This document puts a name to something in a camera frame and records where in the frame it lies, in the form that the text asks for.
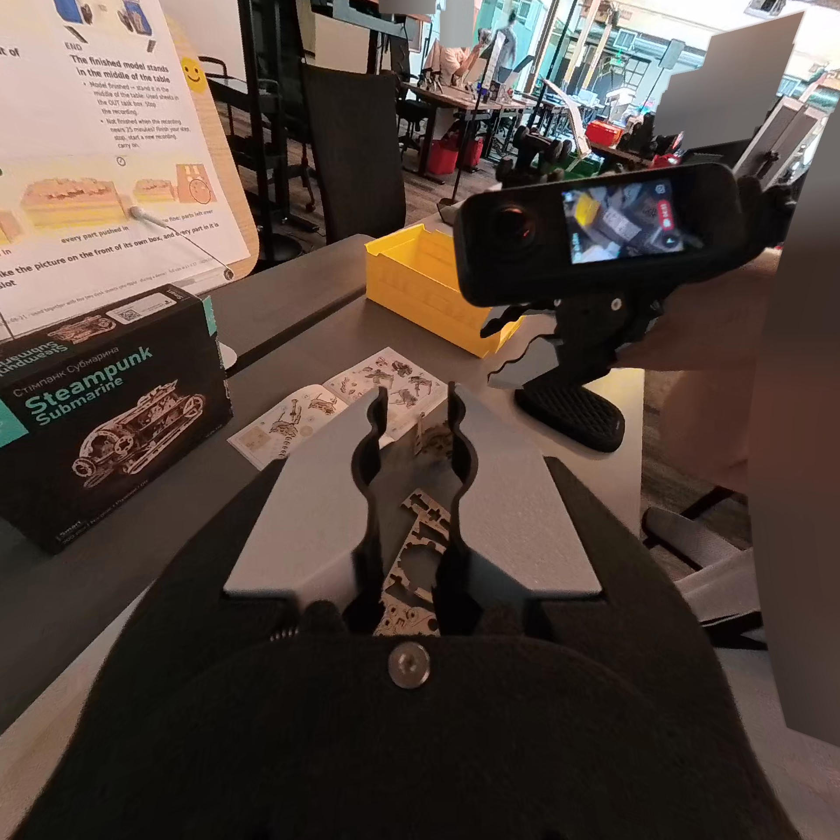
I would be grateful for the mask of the assembly leaflet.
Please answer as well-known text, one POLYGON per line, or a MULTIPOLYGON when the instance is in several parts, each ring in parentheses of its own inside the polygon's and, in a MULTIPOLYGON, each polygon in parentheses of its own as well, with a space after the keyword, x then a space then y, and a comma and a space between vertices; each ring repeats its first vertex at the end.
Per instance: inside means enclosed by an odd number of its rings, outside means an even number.
POLYGON ((227 442, 249 463, 263 469, 317 433, 363 394, 383 386, 388 393, 387 422, 380 447, 401 438, 421 415, 430 414, 448 387, 391 348, 374 353, 321 385, 307 385, 270 408, 227 442))

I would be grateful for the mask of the background work desk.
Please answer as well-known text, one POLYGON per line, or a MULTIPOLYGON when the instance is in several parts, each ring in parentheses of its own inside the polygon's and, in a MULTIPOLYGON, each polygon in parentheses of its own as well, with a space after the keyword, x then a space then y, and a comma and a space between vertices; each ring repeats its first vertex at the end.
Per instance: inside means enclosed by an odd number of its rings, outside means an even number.
POLYGON ((431 149, 430 144, 434 138, 435 121, 440 109, 453 109, 457 112, 465 113, 467 127, 470 127, 471 123, 478 122, 479 112, 489 112, 490 115, 494 115, 508 110, 523 114, 536 108, 536 101, 532 98, 522 99, 514 97, 506 101, 477 102, 476 97, 471 97, 466 91, 456 88, 447 88, 444 92, 436 92, 405 81, 402 82, 402 88, 405 91, 415 93, 417 99, 426 102, 430 108, 430 113, 426 118, 426 130, 423 134, 418 153, 416 174, 441 186, 445 184, 445 181, 431 174, 427 169, 427 161, 431 149))

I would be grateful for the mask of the wooden laser-cut part sheet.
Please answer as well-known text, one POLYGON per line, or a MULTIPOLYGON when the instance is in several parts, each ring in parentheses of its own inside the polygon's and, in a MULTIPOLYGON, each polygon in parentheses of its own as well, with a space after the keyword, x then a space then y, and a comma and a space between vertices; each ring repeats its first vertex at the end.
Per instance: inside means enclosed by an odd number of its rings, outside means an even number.
POLYGON ((438 565, 448 548, 449 512, 426 492, 416 489, 403 502, 413 524, 385 576, 383 614, 378 637, 440 635, 433 588, 438 565))

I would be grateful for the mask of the black office chair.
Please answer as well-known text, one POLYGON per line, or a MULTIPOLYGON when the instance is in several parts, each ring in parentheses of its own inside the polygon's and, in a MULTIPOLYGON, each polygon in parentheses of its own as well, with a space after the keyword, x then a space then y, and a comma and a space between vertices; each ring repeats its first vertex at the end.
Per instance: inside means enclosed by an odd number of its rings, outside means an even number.
POLYGON ((406 223, 396 79, 301 66, 327 243, 406 223))

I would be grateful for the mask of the black model kit box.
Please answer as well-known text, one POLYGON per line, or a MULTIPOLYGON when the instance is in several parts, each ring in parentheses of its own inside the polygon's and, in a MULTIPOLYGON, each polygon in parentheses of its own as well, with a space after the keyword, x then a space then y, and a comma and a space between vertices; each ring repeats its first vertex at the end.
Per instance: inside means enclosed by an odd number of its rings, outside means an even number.
POLYGON ((6 341, 2 520, 58 553, 232 415, 212 304, 173 285, 6 341))

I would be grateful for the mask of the yellow plastic bin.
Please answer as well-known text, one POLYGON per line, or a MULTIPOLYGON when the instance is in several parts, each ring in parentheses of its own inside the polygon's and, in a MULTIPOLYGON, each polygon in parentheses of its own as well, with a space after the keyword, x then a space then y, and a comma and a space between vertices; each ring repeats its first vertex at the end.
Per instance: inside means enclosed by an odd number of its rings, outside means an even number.
POLYGON ((423 224, 402 228, 365 245, 366 297, 482 359, 515 333, 521 321, 480 336, 488 308, 476 308, 460 293, 450 234, 423 224))

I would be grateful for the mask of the wooden model assembly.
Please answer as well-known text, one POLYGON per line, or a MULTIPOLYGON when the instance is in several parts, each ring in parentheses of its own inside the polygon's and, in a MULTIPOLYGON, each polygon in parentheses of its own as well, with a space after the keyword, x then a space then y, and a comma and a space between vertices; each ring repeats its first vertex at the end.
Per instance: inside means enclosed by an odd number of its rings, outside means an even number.
POLYGON ((421 414, 416 422, 413 442, 413 456, 429 456, 436 461, 450 461, 454 448, 454 436, 448 421, 429 424, 421 414))

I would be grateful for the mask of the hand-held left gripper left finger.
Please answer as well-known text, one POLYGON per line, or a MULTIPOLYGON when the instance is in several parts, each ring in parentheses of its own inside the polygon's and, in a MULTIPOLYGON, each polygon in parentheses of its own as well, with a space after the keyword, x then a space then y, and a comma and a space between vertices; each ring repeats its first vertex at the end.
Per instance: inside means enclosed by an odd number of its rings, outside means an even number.
POLYGON ((283 461, 226 596, 281 599, 300 613, 327 601, 351 631, 373 633, 384 571, 371 483, 382 466, 386 411, 387 391, 375 387, 283 461))

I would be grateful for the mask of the printed instruction sheet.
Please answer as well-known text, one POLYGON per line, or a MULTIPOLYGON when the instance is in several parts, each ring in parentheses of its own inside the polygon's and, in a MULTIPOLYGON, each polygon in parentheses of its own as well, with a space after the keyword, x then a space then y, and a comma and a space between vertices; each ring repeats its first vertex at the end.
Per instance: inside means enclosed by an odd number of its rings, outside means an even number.
POLYGON ((248 256, 163 11, 1 3, 2 340, 248 256))

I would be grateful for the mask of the grey office chair base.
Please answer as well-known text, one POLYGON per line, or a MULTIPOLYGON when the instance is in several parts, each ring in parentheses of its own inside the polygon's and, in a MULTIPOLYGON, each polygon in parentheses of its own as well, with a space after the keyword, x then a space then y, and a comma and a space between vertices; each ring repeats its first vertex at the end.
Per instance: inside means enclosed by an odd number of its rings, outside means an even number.
POLYGON ((766 651, 753 550, 700 523, 702 514, 735 495, 716 486, 681 513, 650 507, 642 517, 644 545, 660 545, 692 568, 675 586, 714 647, 766 651))

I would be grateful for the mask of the red storage bin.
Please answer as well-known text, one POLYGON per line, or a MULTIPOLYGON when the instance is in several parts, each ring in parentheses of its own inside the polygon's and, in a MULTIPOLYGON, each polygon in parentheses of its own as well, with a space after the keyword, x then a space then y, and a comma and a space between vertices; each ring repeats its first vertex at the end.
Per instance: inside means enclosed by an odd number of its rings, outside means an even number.
POLYGON ((459 138, 448 136, 439 140, 432 140, 429 147, 426 171, 432 175, 450 175, 456 166, 466 172, 473 172, 478 168, 483 151, 483 138, 470 140, 465 152, 460 153, 459 138))

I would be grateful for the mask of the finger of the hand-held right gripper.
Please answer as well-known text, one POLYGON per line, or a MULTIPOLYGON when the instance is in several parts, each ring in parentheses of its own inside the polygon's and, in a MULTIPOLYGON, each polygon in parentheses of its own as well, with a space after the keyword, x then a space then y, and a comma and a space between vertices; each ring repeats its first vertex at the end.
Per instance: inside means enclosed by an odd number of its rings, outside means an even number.
POLYGON ((488 374, 487 385, 493 389, 522 389, 525 384, 557 367, 558 343, 558 337, 552 333, 536 335, 519 356, 500 362, 488 374))
POLYGON ((480 328, 482 339, 499 333, 509 323, 517 322, 521 317, 533 311, 531 305, 495 306, 489 309, 486 319, 480 328))

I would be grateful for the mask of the person's right hand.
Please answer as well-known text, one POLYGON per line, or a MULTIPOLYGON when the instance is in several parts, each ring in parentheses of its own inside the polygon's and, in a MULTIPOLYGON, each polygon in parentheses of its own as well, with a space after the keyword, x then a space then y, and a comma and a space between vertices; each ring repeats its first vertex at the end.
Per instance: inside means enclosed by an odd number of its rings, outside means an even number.
POLYGON ((617 352, 614 366, 705 371, 754 363, 780 259, 767 249, 744 266, 681 286, 645 336, 617 352))

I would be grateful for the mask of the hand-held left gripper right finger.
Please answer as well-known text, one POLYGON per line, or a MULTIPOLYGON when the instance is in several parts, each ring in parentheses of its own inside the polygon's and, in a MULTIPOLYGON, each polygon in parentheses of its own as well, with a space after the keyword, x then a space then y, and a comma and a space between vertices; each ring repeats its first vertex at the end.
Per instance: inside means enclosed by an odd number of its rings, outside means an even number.
POLYGON ((602 584, 538 446, 454 382, 448 426, 461 486, 434 587, 440 633, 470 634, 499 603, 528 621, 543 602, 600 599, 602 584))

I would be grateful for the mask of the wooden book stand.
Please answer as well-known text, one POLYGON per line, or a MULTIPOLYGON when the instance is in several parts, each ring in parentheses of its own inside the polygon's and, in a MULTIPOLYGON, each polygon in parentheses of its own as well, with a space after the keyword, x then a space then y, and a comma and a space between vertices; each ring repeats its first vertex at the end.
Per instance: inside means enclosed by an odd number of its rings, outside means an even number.
MULTIPOLYGON (((197 62, 197 53, 183 31, 182 26, 179 25, 173 16, 165 11, 161 14, 169 29, 178 60, 187 58, 197 62)), ((234 274, 234 281, 241 280, 247 277, 256 267, 259 257, 259 236, 256 224, 252 217, 234 158, 228 147, 227 135, 225 134, 221 119, 217 114, 216 103, 209 91, 209 82, 205 81, 204 87, 199 92, 192 92, 192 97, 196 116, 217 175, 218 184, 221 186, 230 212, 248 249, 247 257, 229 264, 229 268, 234 274)), ((144 211, 141 208, 132 206, 129 210, 133 214, 140 213, 129 226, 132 234, 138 234, 140 231, 143 231, 140 234, 140 238, 157 235, 150 234, 152 229, 157 229, 161 235, 165 233, 161 227, 144 216, 144 211)), ((228 347, 225 343, 221 343, 220 348, 226 371, 230 374, 236 372, 235 364, 244 358, 245 351, 234 351, 233 348, 228 347)))

